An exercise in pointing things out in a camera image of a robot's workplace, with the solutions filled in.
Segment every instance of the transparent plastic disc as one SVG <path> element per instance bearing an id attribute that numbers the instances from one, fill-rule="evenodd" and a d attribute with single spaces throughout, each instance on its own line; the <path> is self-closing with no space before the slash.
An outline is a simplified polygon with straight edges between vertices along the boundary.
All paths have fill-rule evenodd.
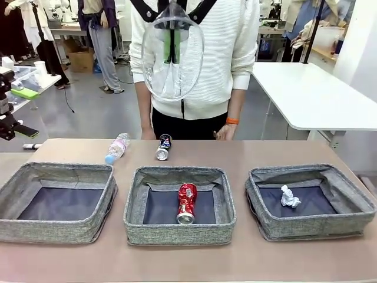
<path id="1" fill-rule="evenodd" d="M 196 85 L 203 52 L 200 27 L 171 2 L 144 33 L 141 56 L 148 89 L 160 100 L 183 99 Z"/>

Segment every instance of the orange wristband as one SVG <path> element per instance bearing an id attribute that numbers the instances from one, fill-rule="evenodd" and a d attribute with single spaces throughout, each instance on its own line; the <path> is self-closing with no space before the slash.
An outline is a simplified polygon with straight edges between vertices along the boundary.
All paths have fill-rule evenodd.
<path id="1" fill-rule="evenodd" d="M 240 120 L 228 117 L 228 118 L 226 118 L 226 123 L 227 124 L 232 124 L 232 125 L 238 125 L 240 123 Z"/>

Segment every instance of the gray pants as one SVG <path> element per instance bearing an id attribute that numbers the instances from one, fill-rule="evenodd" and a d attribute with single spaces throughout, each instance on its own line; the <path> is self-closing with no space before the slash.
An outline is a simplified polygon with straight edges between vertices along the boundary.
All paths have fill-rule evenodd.
<path id="1" fill-rule="evenodd" d="M 110 89 L 115 92 L 122 91 L 120 86 L 117 71 L 113 61 L 113 51 L 111 49 L 111 29 L 98 27 L 93 29 L 90 27 L 89 33 L 92 38 L 95 56 L 101 67 L 104 82 Z"/>

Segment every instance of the plastic bottle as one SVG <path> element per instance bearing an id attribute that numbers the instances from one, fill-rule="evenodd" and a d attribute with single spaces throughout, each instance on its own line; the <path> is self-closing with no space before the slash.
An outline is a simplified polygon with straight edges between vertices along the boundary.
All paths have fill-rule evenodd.
<path id="1" fill-rule="evenodd" d="M 126 148 L 130 144 L 130 137 L 128 134 L 119 134 L 108 148 L 108 154 L 105 157 L 105 162 L 108 165 L 113 165 L 116 160 L 122 157 Z"/>

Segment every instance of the person's left hand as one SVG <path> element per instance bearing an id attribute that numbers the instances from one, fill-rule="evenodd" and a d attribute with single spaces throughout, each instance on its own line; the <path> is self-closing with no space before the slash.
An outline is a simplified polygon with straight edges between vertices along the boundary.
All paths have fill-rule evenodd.
<path id="1" fill-rule="evenodd" d="M 5 16 L 8 16 L 10 13 L 11 13 L 12 9 L 11 7 L 9 6 L 6 6 L 5 10 L 4 10 L 4 15 Z"/>
<path id="2" fill-rule="evenodd" d="M 108 28 L 108 21 L 107 21 L 105 11 L 103 11 L 101 15 L 101 25 L 103 28 Z"/>
<path id="3" fill-rule="evenodd" d="M 216 140 L 233 140 L 237 126 L 235 124 L 225 124 L 220 131 L 217 133 L 214 131 L 213 134 L 216 135 Z"/>

